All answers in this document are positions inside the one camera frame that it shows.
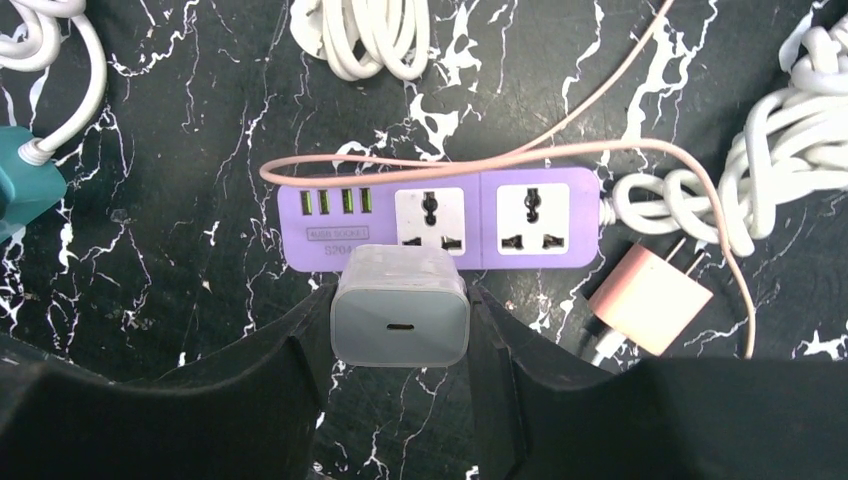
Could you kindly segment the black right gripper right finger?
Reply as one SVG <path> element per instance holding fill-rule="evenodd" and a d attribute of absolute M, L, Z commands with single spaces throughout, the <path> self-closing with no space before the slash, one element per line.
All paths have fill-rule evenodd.
<path fill-rule="evenodd" d="M 843 362 L 649 358 L 612 374 L 471 288 L 483 479 L 843 479 Z"/>

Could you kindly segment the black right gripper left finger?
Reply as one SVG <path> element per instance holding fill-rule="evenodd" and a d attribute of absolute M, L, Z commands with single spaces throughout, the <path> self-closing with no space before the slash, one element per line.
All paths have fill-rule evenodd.
<path fill-rule="evenodd" d="M 5 479 L 304 479 L 328 398 L 335 289 L 154 380 L 1 339 Z"/>

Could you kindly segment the beige small plug adapter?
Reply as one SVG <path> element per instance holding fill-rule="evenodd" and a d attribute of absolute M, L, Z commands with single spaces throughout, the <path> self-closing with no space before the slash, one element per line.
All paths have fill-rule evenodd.
<path fill-rule="evenodd" d="M 592 364 L 611 358 L 629 340 L 654 356 L 662 355 L 713 297 L 691 277 L 705 258 L 700 249 L 684 269 L 671 260 L 681 239 L 664 257 L 634 244 L 588 301 L 605 330 L 595 344 Z"/>

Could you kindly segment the small white cube charger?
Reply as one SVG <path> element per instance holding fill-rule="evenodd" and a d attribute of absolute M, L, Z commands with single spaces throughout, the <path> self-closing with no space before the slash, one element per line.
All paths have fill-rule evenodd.
<path fill-rule="evenodd" d="M 446 251 L 361 245 L 331 303 L 332 350 L 353 366 L 451 366 L 467 351 L 470 314 L 466 283 Z"/>

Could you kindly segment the purple power strip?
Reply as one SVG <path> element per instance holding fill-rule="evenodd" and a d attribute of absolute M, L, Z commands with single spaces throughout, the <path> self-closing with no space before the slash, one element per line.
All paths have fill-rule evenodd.
<path fill-rule="evenodd" d="M 282 253 L 299 272 L 340 271 L 370 244 L 442 248 L 460 270 L 581 268 L 599 251 L 600 200 L 582 167 L 277 195 Z"/>

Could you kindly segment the teal power strip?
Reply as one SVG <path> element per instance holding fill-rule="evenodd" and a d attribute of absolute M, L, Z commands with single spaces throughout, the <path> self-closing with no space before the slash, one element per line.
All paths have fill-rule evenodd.
<path fill-rule="evenodd" d="M 1 127 L 1 241 L 12 237 L 66 194 L 67 183 L 52 164 L 34 166 L 19 155 L 33 140 L 23 127 Z"/>

